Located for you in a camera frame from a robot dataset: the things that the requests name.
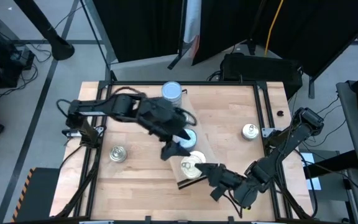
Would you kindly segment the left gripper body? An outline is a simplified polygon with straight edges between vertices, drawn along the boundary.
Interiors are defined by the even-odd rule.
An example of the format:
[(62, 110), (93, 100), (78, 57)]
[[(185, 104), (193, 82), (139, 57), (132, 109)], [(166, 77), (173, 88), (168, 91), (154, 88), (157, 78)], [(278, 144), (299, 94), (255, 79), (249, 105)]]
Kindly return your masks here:
[(140, 102), (140, 125), (156, 135), (160, 141), (169, 142), (186, 126), (186, 119), (164, 98), (144, 98)]

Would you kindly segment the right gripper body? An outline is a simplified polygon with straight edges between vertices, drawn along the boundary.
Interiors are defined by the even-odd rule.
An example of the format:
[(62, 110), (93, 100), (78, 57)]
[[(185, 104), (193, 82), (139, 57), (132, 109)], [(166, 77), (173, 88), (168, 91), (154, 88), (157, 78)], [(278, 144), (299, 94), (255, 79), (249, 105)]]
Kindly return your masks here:
[(224, 170), (220, 173), (218, 185), (223, 184), (233, 190), (233, 200), (242, 208), (250, 208), (257, 197), (257, 179), (243, 177), (237, 173)]

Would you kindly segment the red label tuna can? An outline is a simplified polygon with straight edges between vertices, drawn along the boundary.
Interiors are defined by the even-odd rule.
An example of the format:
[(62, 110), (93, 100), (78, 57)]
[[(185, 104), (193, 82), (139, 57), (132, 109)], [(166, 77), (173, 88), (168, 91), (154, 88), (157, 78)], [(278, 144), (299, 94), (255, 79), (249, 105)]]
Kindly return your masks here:
[(197, 143), (197, 135), (196, 135), (195, 131), (192, 129), (185, 129), (185, 131), (189, 135), (190, 139), (187, 140), (187, 139), (181, 138), (179, 141), (180, 146), (182, 148), (186, 149), (187, 151), (192, 151)]

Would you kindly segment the silver can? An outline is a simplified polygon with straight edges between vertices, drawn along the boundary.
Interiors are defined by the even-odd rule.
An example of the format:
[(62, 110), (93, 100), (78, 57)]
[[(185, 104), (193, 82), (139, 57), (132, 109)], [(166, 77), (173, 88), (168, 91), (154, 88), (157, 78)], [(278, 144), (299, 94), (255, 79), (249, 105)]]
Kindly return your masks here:
[(202, 160), (195, 157), (184, 157), (181, 160), (180, 168), (187, 179), (197, 179), (201, 176), (202, 172), (198, 170), (195, 165), (202, 163)]

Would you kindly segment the blue label gold can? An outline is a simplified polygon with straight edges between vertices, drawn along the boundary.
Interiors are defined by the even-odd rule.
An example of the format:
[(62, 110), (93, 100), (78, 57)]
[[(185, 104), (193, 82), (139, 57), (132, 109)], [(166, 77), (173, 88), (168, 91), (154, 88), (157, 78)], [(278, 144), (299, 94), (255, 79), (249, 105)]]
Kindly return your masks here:
[(127, 151), (122, 146), (113, 146), (109, 156), (112, 161), (121, 163), (126, 160)]
[(259, 136), (259, 128), (254, 124), (245, 124), (242, 128), (241, 132), (242, 137), (245, 140), (253, 141), (254, 139), (257, 139)]

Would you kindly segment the black curtain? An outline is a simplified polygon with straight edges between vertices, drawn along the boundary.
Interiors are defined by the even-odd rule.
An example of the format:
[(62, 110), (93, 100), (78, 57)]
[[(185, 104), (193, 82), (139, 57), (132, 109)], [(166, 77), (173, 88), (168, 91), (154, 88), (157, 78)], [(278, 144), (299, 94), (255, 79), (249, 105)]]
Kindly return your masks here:
[(248, 39), (262, 0), (201, 0), (198, 50), (193, 65)]
[(358, 0), (267, 0), (253, 35), (318, 78), (358, 36)]
[(183, 0), (93, 0), (119, 62), (178, 52)]

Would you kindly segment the black desk beam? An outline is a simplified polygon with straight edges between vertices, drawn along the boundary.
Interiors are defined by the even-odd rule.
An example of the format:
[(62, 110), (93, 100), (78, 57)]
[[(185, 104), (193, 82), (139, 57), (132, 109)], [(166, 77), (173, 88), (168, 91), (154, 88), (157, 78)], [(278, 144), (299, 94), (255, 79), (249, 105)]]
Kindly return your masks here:
[(329, 159), (309, 164), (303, 168), (306, 179), (339, 172), (346, 169), (358, 169), (358, 158), (355, 150), (336, 155)]

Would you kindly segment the black equipment case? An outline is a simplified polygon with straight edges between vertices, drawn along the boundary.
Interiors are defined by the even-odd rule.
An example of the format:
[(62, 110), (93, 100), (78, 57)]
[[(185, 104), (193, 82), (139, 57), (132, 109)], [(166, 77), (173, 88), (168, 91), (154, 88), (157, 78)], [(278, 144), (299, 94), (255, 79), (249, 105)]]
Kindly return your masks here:
[(226, 54), (220, 64), (221, 80), (282, 82), (287, 98), (303, 85), (303, 67), (295, 60)]

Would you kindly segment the white fabric strip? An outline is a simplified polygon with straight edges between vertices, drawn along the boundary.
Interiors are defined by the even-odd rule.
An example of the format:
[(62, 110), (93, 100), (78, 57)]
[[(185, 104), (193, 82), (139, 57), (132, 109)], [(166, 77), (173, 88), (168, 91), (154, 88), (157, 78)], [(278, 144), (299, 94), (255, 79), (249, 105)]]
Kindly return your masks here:
[(200, 44), (202, 0), (187, 0), (183, 41), (190, 44), (190, 56), (195, 57)]

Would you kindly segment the grey metal beam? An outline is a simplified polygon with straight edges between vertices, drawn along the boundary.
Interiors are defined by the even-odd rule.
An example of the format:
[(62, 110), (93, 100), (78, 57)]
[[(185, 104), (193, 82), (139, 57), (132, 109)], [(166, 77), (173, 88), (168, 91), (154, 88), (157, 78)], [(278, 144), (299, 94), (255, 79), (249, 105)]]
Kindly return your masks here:
[(101, 17), (98, 13), (94, 0), (81, 0), (85, 5), (85, 12), (89, 15), (89, 24), (94, 29), (99, 43), (104, 45), (106, 51), (107, 63), (113, 64), (118, 62), (114, 49), (109, 41), (106, 29), (103, 26)]

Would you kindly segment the black pole round base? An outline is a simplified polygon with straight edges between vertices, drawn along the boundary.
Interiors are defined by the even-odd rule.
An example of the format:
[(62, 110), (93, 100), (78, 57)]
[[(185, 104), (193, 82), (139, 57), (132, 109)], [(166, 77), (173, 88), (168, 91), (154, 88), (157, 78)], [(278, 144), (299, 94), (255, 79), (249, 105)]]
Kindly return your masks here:
[(52, 57), (55, 60), (65, 60), (75, 53), (75, 48), (57, 34), (45, 14), (34, 0), (14, 0), (19, 9), (33, 23), (52, 48)]

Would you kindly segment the black mat hazard stripes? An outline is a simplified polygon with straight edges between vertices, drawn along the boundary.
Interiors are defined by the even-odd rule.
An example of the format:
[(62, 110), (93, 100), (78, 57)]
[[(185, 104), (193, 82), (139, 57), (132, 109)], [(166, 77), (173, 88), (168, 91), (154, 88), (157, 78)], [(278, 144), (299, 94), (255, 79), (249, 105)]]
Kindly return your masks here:
[(46, 220), (50, 216), (60, 170), (35, 167), (29, 170), (11, 222)]

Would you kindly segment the black aluminium table frame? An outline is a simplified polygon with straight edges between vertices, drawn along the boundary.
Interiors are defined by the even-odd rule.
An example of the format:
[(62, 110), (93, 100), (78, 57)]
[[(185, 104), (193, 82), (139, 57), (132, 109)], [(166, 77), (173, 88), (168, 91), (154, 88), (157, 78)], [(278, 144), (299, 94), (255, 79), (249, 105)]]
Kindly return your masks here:
[[(247, 123), (260, 127), (285, 128), (290, 111), (284, 87), (270, 82), (266, 89), (240, 83), (183, 82), (197, 95), (195, 111), (219, 162), (243, 173), (264, 155), (261, 139), (247, 141), (241, 129)], [(226, 221), (237, 217), (231, 203), (215, 202), (206, 180), (179, 190), (169, 161), (160, 158), (162, 143), (137, 124), (95, 118), (104, 125), (101, 149), (82, 149), (79, 140), (68, 143), (67, 161), (60, 171), (50, 215), (61, 212), (91, 169), (100, 159), (96, 177), (74, 210), (93, 220)], [(110, 159), (113, 146), (127, 151), (124, 162)]]

